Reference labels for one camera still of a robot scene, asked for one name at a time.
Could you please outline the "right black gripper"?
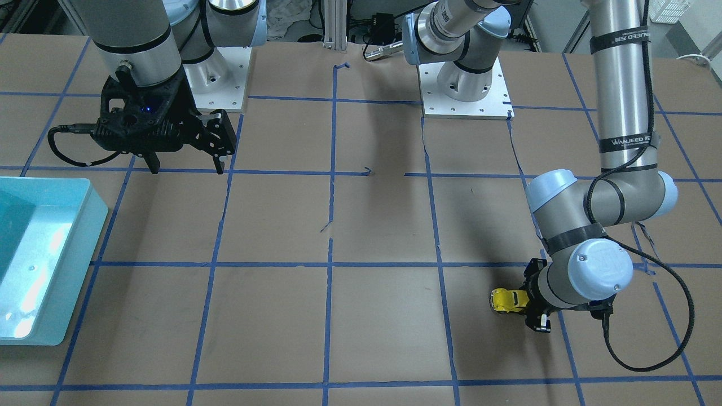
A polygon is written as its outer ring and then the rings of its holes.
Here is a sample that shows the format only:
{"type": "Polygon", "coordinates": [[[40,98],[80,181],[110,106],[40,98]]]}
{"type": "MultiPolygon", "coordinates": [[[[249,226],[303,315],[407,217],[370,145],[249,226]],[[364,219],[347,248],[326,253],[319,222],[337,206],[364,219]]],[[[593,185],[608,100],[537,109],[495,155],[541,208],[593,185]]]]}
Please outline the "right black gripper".
{"type": "Polygon", "coordinates": [[[108,77],[92,139],[108,151],[144,155],[152,174],[161,167],[156,152],[176,152],[190,144],[213,156],[216,173],[223,175],[237,142],[227,112],[216,109],[203,115],[197,110],[184,71],[159,85],[139,87],[134,94],[108,77]]]}

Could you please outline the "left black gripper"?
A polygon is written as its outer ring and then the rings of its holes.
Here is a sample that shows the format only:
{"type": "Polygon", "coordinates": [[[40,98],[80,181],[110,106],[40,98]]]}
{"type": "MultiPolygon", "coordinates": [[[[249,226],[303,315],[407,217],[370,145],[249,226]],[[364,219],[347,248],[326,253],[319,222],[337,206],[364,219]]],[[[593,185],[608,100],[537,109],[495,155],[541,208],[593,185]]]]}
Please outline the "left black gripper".
{"type": "Polygon", "coordinates": [[[525,314],[525,324],[528,328],[539,333],[551,332],[549,317],[554,312],[562,310],[589,312],[594,319],[601,321],[614,313],[613,295],[604,300],[588,301],[576,305],[564,304],[557,306],[549,303],[541,291],[543,286],[541,281],[542,272],[547,269],[547,265],[548,262],[546,259],[532,258],[524,271],[525,281],[523,283],[523,290],[529,296],[529,302],[523,313],[525,314]]]}

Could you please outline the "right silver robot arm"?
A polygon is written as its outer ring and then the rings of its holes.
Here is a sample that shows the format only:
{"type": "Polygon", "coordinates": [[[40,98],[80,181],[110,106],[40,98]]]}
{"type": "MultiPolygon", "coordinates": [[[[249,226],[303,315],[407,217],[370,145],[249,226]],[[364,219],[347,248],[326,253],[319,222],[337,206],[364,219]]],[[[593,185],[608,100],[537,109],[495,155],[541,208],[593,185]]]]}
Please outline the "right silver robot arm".
{"type": "Polygon", "coordinates": [[[142,158],[152,173],[159,153],[185,145],[208,154],[217,173],[234,155],[237,135],[225,109],[196,96],[234,90],[237,74],[222,50],[261,46],[265,1],[62,1],[97,47],[109,76],[94,123],[47,132],[67,164],[93,167],[118,155],[142,158]]]}

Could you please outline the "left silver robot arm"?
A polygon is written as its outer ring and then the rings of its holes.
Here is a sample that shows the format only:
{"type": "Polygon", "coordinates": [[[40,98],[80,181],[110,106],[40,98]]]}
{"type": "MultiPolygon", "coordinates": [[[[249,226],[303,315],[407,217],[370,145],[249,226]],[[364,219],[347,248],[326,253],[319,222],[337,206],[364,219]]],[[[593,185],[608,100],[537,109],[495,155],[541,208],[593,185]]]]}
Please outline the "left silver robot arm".
{"type": "MultiPolygon", "coordinates": [[[[431,79],[431,95],[459,105],[490,97],[509,83],[502,50],[511,1],[437,1],[405,17],[404,54],[431,79]]],[[[588,180],[553,169],[529,180],[526,200],[550,261],[532,259],[523,285],[497,289],[492,308],[518,312],[547,333],[557,311],[587,311],[609,323],[612,301],[629,286],[633,250],[609,236],[612,226],[665,215],[678,190],[659,167],[648,7],[638,1],[584,1],[596,80],[598,158],[588,180]]]]}

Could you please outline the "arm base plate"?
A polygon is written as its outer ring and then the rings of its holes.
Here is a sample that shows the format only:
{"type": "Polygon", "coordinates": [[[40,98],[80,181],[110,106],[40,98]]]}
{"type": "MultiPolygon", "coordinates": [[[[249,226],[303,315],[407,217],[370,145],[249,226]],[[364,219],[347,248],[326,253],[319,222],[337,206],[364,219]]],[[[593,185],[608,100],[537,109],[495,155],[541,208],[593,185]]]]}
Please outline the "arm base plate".
{"type": "Polygon", "coordinates": [[[418,66],[426,118],[511,119],[515,116],[500,60],[482,74],[465,72],[453,62],[418,66]]]}
{"type": "Polygon", "coordinates": [[[252,53],[252,48],[215,48],[208,59],[183,65],[199,111],[245,110],[252,53]]]}

